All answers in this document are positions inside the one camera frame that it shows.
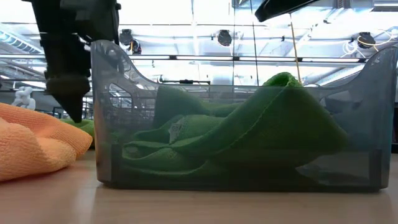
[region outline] fluorescent light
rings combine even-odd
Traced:
[[[303,62],[359,62],[358,58],[303,58]]]
[[[177,60],[232,60],[232,57],[212,57],[212,56],[177,56]]]
[[[31,85],[31,86],[40,87],[40,88],[45,88],[45,83],[44,82],[23,81],[22,83],[28,84],[28,85]]]
[[[283,57],[240,57],[239,60],[244,61],[261,61],[261,62],[294,62],[295,58],[283,58]]]
[[[374,3],[374,6],[382,6],[382,7],[396,7],[398,6],[398,3],[392,3],[392,2],[379,2],[379,3]]]
[[[42,54],[0,54],[1,59],[45,59]]]
[[[169,56],[150,56],[150,55],[140,55],[140,56],[129,56],[132,60],[162,60],[162,59],[169,59]]]
[[[45,91],[45,90],[33,89],[32,91]]]

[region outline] green cloth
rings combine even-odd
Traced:
[[[162,85],[154,129],[123,146],[123,169],[154,180],[227,179],[294,170],[346,143],[346,133],[289,73],[230,105]]]
[[[94,121],[88,120],[88,119],[83,119],[80,123],[75,123],[72,119],[61,119],[61,121],[70,124],[76,128],[80,128],[82,131],[86,132],[89,134],[91,137],[93,137],[93,142],[91,143],[91,146],[95,145],[94,142]]]

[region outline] ceiling fixture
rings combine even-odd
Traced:
[[[376,44],[376,41],[371,36],[370,32],[360,32],[358,37],[358,47],[362,49],[369,49]]]
[[[375,2],[374,6],[376,6],[376,7],[379,7],[379,6],[382,6],[382,7],[397,7],[398,3],[395,3],[395,2]]]
[[[240,57],[242,61],[260,61],[260,62],[294,62],[295,58],[288,57]]]
[[[220,30],[220,33],[217,35],[218,43],[223,47],[229,47],[232,43],[231,34],[229,34],[229,30]]]
[[[28,42],[10,34],[3,30],[0,30],[0,41],[5,42],[13,47],[27,52],[28,54],[42,54],[43,50],[38,47],[29,44]]]
[[[123,29],[122,33],[119,35],[120,46],[129,53],[132,54],[141,54],[141,45],[139,42],[132,38],[131,29]]]
[[[45,59],[44,54],[1,54],[0,59]]]
[[[37,81],[23,81],[23,84],[31,85],[31,86],[36,86],[39,88],[46,88],[44,82],[37,82]]]
[[[303,58],[303,62],[359,62],[359,58]]]
[[[177,60],[232,60],[233,57],[228,56],[177,56]]]
[[[169,56],[158,56],[158,55],[139,55],[139,56],[129,56],[131,60],[168,60]]]

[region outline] white figurine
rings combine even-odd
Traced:
[[[36,109],[36,101],[30,98],[30,94],[33,92],[32,87],[19,87],[19,90],[15,92],[15,100],[11,104],[12,106],[18,106],[19,104],[21,108],[27,108],[30,110]]]

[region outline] ceiling light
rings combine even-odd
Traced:
[[[232,43],[231,34],[229,34],[229,30],[220,30],[220,33],[217,35],[218,43],[223,47],[229,47]]]
[[[1,59],[45,59],[45,55],[39,54],[0,54]]]
[[[44,82],[34,82],[34,81],[23,81],[22,83],[31,85],[31,86],[36,86],[40,88],[45,88],[45,83]]]
[[[232,57],[212,57],[212,56],[177,56],[177,60],[232,60]]]
[[[45,90],[33,89],[32,91],[45,91]]]
[[[165,60],[165,59],[170,59],[169,56],[143,56],[143,55],[136,55],[136,56],[129,56],[130,59],[132,60]]]
[[[295,58],[283,57],[240,57],[239,60],[244,61],[261,61],[261,62],[294,62]]]
[[[376,44],[370,32],[360,32],[358,37],[358,47],[369,49]]]
[[[359,62],[358,58],[303,58],[303,62]]]
[[[120,44],[130,46],[130,43],[132,41],[131,29],[123,29],[122,33],[119,35],[119,41]]]
[[[397,7],[398,3],[392,3],[392,2],[379,2],[379,3],[374,3],[374,6],[382,6],[382,7]]]

